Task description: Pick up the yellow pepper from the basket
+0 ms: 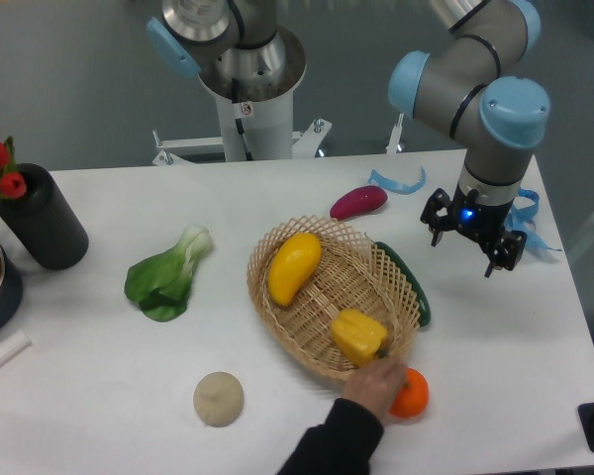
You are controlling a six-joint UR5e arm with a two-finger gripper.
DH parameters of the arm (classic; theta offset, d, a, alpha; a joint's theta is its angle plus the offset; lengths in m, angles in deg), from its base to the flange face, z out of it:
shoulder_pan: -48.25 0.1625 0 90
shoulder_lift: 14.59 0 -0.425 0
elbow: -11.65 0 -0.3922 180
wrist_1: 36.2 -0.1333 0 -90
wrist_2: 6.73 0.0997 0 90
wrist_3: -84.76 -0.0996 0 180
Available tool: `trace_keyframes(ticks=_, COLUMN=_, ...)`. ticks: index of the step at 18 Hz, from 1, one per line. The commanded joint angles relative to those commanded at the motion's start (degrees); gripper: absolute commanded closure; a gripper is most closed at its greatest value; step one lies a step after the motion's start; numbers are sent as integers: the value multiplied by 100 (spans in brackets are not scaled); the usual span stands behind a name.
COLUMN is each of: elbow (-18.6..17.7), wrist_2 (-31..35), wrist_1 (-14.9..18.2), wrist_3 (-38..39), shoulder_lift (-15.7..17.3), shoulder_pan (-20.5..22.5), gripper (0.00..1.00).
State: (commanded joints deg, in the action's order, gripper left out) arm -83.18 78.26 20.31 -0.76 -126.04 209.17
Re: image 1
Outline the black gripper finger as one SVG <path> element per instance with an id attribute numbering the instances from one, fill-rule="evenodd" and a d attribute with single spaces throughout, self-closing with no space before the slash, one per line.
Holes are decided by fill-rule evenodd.
<path id="1" fill-rule="evenodd" d="M 507 230 L 490 240 L 483 248 L 489 261 L 484 276 L 489 278 L 494 270 L 512 271 L 521 260 L 526 241 L 524 232 Z"/>
<path id="2" fill-rule="evenodd" d="M 431 246 L 436 247 L 444 233 L 451 231 L 451 200 L 448 193 L 438 188 L 428 199 L 420 220 L 432 234 Z"/>

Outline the person's hand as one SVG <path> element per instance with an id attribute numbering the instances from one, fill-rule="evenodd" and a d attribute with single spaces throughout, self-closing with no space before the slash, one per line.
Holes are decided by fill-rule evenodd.
<path id="1" fill-rule="evenodd" d="M 358 404 L 384 422 L 395 398 L 407 382 L 408 366 L 400 356 L 369 363 L 347 379 L 341 397 Z"/>

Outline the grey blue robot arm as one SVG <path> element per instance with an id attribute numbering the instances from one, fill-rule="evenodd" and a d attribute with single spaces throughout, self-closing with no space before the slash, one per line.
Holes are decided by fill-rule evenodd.
<path id="1" fill-rule="evenodd" d="M 439 56 L 407 53 L 388 83 L 403 115 L 461 144 L 466 155 L 452 194 L 435 192 L 422 221 L 434 238 L 455 231 L 476 242 L 489 269 L 513 269 L 527 236 L 506 219 L 550 102 L 534 81 L 508 74 L 541 31 L 527 1 L 435 1 L 453 41 Z M 273 1 L 165 1 L 149 20 L 153 48 L 179 75 L 214 96 L 229 161 L 293 158 L 293 92 L 306 70 L 297 37 Z"/>

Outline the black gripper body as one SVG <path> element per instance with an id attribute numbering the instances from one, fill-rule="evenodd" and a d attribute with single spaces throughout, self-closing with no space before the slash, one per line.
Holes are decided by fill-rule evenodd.
<path id="1" fill-rule="evenodd" d="M 491 206 L 479 203 L 479 197 L 475 189 L 464 193 L 456 187 L 449 212 L 455 219 L 455 229 L 476 242 L 483 252 L 512 249 L 512 235 L 506 233 L 504 226 L 512 202 Z"/>

